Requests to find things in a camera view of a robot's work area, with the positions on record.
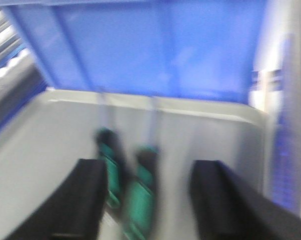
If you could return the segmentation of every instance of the blue panel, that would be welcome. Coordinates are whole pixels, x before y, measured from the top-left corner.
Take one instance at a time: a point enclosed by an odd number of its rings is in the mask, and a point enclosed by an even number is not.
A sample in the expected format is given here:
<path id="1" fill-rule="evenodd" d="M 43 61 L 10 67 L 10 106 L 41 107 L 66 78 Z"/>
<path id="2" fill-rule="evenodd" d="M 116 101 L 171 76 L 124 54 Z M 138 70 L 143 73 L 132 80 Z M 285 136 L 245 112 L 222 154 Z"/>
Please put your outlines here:
<path id="1" fill-rule="evenodd" d="M 56 88 L 247 102 L 267 0 L 41 2 L 5 12 Z"/>

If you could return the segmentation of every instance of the white surface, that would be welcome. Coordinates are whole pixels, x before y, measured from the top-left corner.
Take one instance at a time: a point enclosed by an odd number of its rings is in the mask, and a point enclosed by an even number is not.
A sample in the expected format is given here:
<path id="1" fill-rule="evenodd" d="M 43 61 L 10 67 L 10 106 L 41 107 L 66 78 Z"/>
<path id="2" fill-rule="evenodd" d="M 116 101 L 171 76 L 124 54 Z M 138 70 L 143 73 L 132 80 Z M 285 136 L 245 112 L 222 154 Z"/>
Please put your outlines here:
<path id="1" fill-rule="evenodd" d="M 1 132 L 0 239 L 45 201 L 77 159 L 95 156 L 93 136 L 100 126 L 96 101 L 93 92 L 49 91 Z M 133 166 L 147 126 L 149 98 L 108 93 L 106 101 L 109 125 L 119 131 Z M 188 194 L 193 160 L 221 160 L 260 190 L 265 116 L 235 103 L 160 97 L 157 103 L 161 152 L 154 239 L 196 240 Z"/>

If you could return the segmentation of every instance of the blue plastic bin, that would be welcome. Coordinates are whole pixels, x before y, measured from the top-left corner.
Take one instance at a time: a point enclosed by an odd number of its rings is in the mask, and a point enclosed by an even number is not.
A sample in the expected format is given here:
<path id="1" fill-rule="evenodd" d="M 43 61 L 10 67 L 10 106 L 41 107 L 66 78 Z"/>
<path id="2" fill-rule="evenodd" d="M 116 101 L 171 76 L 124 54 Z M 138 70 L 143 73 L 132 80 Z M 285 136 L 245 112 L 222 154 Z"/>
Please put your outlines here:
<path id="1" fill-rule="evenodd" d="M 247 103 L 267 0 L 0 0 L 57 89 Z"/>

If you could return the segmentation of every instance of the gray floor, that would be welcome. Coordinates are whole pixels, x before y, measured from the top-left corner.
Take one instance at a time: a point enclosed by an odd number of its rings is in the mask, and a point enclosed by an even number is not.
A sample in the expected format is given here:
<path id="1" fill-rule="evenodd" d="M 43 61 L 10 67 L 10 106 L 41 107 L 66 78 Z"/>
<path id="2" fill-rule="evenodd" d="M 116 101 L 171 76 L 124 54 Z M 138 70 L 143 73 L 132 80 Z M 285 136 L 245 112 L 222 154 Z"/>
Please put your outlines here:
<path id="1" fill-rule="evenodd" d="M 130 167 L 145 139 L 149 99 L 107 94 Z M 265 116 L 242 104 L 158 99 L 160 146 L 156 240 L 196 240 L 188 194 L 193 160 L 221 160 L 261 189 Z M 0 134 L 0 239 L 14 230 L 65 179 L 78 158 L 93 158 L 100 127 L 97 95 L 56 90 L 37 97 Z M 103 221 L 101 240 L 116 239 Z"/>

